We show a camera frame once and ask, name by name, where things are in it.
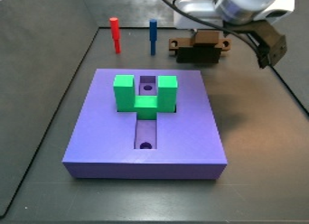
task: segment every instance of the purple base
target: purple base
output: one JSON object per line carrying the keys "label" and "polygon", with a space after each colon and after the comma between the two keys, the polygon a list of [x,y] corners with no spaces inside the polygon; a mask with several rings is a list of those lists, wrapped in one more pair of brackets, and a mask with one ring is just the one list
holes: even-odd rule
{"label": "purple base", "polygon": [[[133,149],[136,114],[116,112],[117,74],[134,86],[140,76],[177,76],[177,111],[157,113],[155,149]],[[199,71],[97,70],[62,164],[76,178],[216,179],[227,159]]]}

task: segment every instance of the black bracket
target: black bracket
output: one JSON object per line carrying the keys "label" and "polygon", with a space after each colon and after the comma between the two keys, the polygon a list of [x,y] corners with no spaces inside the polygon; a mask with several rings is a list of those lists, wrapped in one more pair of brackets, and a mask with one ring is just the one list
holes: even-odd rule
{"label": "black bracket", "polygon": [[279,34],[266,20],[249,22],[244,25],[224,23],[224,27],[236,33],[247,33],[258,42],[258,65],[264,68],[274,66],[286,53],[286,38]]}

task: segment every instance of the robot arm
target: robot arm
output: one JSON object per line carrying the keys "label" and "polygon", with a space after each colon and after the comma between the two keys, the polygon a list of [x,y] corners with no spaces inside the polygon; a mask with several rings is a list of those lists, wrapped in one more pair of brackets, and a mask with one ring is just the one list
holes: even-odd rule
{"label": "robot arm", "polygon": [[[175,0],[171,8],[177,29],[212,28],[231,33],[252,48],[260,68],[274,66],[284,55],[284,35],[271,24],[291,13],[294,0]],[[239,33],[249,35],[256,46]]]}

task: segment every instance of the red peg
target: red peg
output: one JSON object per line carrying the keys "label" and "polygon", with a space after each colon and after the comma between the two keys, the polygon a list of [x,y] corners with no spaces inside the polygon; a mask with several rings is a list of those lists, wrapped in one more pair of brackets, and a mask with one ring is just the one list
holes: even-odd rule
{"label": "red peg", "polygon": [[118,23],[116,17],[109,18],[109,24],[110,24],[110,36],[114,44],[114,51],[116,53],[120,53],[120,44],[118,44],[120,32],[118,32]]}

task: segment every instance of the green u-shaped block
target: green u-shaped block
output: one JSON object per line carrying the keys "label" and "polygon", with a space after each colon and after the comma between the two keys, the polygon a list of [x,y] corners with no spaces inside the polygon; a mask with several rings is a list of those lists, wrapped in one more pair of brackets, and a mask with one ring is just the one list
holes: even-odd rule
{"label": "green u-shaped block", "polygon": [[157,76],[157,95],[134,95],[133,75],[116,75],[113,92],[117,112],[136,112],[137,119],[155,120],[157,112],[175,112],[177,95],[176,76]]}

